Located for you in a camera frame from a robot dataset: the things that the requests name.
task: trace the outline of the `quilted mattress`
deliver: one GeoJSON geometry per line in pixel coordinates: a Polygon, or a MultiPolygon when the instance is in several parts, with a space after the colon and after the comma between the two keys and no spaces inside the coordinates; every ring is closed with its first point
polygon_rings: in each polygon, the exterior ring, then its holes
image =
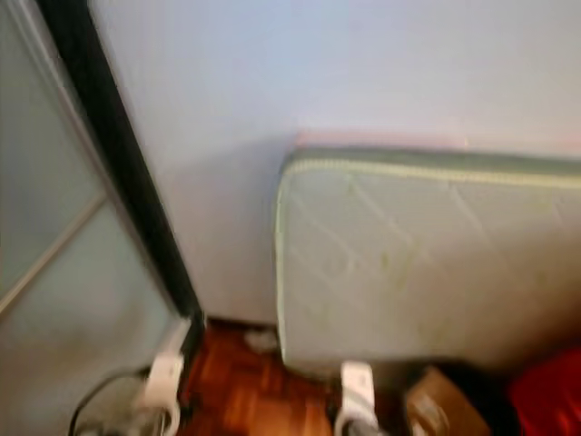
{"type": "Polygon", "coordinates": [[[581,337],[581,163],[309,149],[276,211],[282,355],[380,384],[462,359],[491,370],[581,337]]]}

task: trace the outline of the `floor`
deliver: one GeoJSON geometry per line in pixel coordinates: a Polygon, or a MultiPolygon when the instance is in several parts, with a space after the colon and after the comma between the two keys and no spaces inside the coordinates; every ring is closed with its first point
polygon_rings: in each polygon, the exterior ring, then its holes
{"type": "Polygon", "coordinates": [[[330,436],[327,401],[338,397],[329,385],[284,368],[278,354],[259,355],[243,341],[241,326],[208,327],[184,398],[202,406],[181,436],[330,436]]]}

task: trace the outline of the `wooden floor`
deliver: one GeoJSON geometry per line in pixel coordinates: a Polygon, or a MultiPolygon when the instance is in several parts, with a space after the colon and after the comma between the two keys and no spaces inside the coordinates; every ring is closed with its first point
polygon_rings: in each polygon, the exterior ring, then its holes
{"type": "Polygon", "coordinates": [[[202,407],[179,434],[330,436],[330,387],[288,372],[276,354],[250,351],[242,335],[227,324],[208,328],[183,393],[200,395],[202,407]]]}

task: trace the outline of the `white wall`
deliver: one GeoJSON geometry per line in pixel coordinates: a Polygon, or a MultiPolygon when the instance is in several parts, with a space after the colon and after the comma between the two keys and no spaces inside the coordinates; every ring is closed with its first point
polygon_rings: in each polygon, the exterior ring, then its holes
{"type": "Polygon", "coordinates": [[[211,315],[275,320],[271,199],[298,131],[581,153],[578,0],[96,0],[93,7],[211,315]]]}

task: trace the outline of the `black door frame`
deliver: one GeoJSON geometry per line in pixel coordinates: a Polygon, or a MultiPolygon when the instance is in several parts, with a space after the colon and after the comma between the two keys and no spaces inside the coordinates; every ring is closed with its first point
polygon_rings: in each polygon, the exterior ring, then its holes
{"type": "Polygon", "coordinates": [[[192,320],[186,343],[197,348],[203,314],[91,17],[88,0],[36,0],[86,121],[177,312],[192,320]]]}

